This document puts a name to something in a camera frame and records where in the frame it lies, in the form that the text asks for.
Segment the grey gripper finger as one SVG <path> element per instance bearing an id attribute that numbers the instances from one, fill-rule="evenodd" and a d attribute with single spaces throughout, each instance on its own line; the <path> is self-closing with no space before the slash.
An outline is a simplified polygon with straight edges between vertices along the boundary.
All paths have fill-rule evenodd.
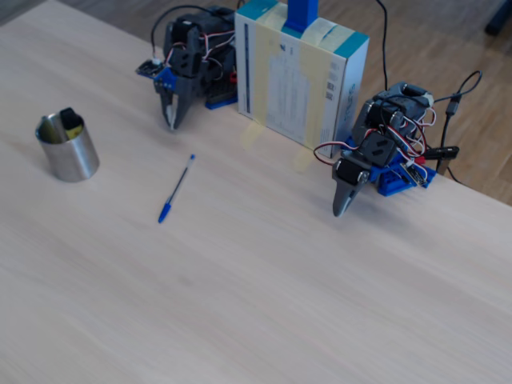
<path id="1" fill-rule="evenodd" d="M 171 129 L 176 130 L 196 98 L 202 95 L 199 78 L 178 77 L 172 95 Z"/>
<path id="2" fill-rule="evenodd" d="M 176 118 L 174 92 L 172 90 L 161 89 L 159 92 L 162 113 L 166 120 L 169 130 L 175 130 L 174 122 Z"/>

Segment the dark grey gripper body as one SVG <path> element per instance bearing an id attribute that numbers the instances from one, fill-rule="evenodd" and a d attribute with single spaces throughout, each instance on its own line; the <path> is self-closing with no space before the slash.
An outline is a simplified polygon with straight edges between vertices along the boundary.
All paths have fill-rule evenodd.
<path id="1" fill-rule="evenodd" d="M 188 49 L 184 45 L 173 46 L 170 52 L 172 87 L 186 80 L 197 81 L 200 87 L 209 85 L 209 64 L 200 50 Z"/>

